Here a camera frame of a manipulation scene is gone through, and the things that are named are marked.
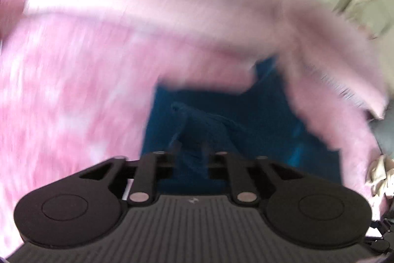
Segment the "blue knit sweater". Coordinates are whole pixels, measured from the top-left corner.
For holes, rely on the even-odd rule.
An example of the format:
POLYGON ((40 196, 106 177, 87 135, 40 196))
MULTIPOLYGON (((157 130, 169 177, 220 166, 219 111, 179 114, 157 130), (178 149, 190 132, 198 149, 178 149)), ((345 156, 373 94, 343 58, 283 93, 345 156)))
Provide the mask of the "blue knit sweater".
POLYGON ((254 85, 236 95, 156 88, 142 154, 180 148, 173 175, 159 181, 159 192, 224 193, 225 182, 209 178, 206 152, 266 156, 341 183, 338 152, 328 150, 291 111, 275 58, 257 63, 254 70, 254 85))

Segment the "beige crumpled garment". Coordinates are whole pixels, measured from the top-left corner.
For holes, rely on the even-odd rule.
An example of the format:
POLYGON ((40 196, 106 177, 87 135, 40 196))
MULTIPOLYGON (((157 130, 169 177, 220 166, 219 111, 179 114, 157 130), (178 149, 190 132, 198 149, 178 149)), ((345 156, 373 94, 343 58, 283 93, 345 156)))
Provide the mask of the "beige crumpled garment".
POLYGON ((393 159, 380 155, 374 160, 367 171, 366 184, 371 187, 373 196, 393 198, 393 159))

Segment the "pink floral bed blanket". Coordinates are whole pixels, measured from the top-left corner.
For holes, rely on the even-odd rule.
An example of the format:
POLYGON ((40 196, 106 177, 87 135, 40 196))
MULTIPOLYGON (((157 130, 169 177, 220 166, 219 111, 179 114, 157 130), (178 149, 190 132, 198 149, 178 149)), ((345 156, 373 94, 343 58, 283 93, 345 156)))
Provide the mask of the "pink floral bed blanket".
POLYGON ((138 159, 159 81, 240 95, 254 59, 195 41, 1 0, 1 255, 16 203, 112 156, 138 159))

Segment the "grey blue cushion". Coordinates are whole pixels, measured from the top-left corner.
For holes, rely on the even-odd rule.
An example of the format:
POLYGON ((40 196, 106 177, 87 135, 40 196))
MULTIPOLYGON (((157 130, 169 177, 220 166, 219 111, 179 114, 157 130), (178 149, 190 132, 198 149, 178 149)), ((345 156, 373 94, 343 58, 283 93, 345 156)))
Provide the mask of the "grey blue cushion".
POLYGON ((382 154, 393 158, 394 125, 393 119, 373 120, 369 127, 382 154))

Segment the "pink pillow near cushion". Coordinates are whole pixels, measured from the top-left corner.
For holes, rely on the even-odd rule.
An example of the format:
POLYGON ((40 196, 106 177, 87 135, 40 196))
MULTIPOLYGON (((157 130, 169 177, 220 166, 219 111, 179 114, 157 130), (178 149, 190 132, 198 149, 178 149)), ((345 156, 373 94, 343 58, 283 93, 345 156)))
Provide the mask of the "pink pillow near cushion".
POLYGON ((368 37, 317 0, 245 0, 247 49, 276 55, 294 109, 334 149, 376 149, 365 113, 380 120, 388 96, 368 37))

